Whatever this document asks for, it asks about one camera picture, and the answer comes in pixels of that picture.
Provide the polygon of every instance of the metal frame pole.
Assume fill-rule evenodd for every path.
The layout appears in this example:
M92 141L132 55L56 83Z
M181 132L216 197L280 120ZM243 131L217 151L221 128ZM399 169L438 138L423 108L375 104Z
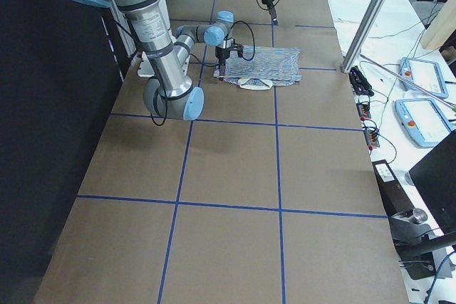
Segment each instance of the metal frame pole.
M356 57L361 50L361 46L363 46L364 41L366 40L369 31L371 30L373 22L375 21L375 18L377 18L378 12L380 12L380 9L384 2L385 0L370 1L368 9L364 14L363 20L359 25L358 31L356 31L355 38L353 39L353 42L351 42L350 48L348 49L346 57L343 60L343 73L347 73L353 65Z

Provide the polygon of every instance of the office chair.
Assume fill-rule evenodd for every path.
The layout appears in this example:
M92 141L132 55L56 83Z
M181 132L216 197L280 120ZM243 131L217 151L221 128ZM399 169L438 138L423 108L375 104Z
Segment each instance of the office chair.
M423 25L426 26L437 16L445 2L446 0L414 1L412 6Z

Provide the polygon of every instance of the black monitor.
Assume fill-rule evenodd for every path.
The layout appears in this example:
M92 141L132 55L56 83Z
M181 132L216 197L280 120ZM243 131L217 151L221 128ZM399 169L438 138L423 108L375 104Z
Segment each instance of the black monitor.
M456 229L456 131L452 131L425 155L409 171L409 175L443 232L454 231Z
M435 269L447 255L445 247L456 247L456 131L452 131L425 155L409 171L409 175L444 232L443 236L436 236L427 224L405 222L404 227L414 231L416 239L410 243L396 244L396 251L403 261L424 261L424 264L410 264L407 268L412 279L421 279L435 274ZM402 223L400 218L396 221L396 226ZM451 276L451 272L450 263L445 263L439 276Z

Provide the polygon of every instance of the wall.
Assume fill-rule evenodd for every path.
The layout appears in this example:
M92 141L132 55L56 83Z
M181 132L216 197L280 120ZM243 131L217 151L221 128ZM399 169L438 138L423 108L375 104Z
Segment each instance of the wall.
M95 9L67 0L1 3L0 271L39 274L121 81Z

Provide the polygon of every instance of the electronic device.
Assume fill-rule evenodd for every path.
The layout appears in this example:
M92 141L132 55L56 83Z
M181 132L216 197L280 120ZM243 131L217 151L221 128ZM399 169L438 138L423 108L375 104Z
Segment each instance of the electronic device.
M356 110L358 111L359 118L371 119L371 104L370 103L357 103Z
M350 69L348 78L350 79L350 83L356 95L374 96L372 85L357 66Z
M439 63L417 58L403 58L400 62L400 74L439 98L448 98L448 90ZM407 83L404 83L404 86L407 89L413 89Z
M453 126L431 98L396 100L395 113L418 147L434 147Z
M72 0L89 6L110 8L110 0ZM149 78L144 87L145 107L154 116L181 120L196 120L204 106L204 92L201 87L193 85L192 79L184 72L183 65L188 62L191 50L196 43L205 43L215 47L218 66L222 72L225 61L231 50L237 50L242 56L241 46L234 42L232 29L235 25L234 14L219 11L217 20L210 24L185 25L177 30L176 38L170 31L170 19L165 0L114 0L115 5L131 24L136 36L131 35L138 48L144 50L152 66L154 76ZM191 0L198 8L202 0ZM256 0L259 7L269 12L272 23L278 24L276 0ZM121 24L120 28L128 32Z
M456 228L456 131L410 169L409 175L442 230Z
M401 246L396 245L401 259L423 260L434 267L434 270L428 267L408 268L407 271L413 279L431 276L435 272L435 267L446 257L446 247L456 248L455 165L456 132L452 131L408 172L430 214L444 233L442 236L436 236L432 230L424 231L425 226L422 224L401 226L399 221L394 222L396 227L401 229L403 236L399 240L406 242ZM407 237L410 231L416 234L414 240ZM444 263L439 277L451 277L452 270L450 262Z
M386 214L392 216L399 212L414 209L412 202L386 160L372 162L372 165Z

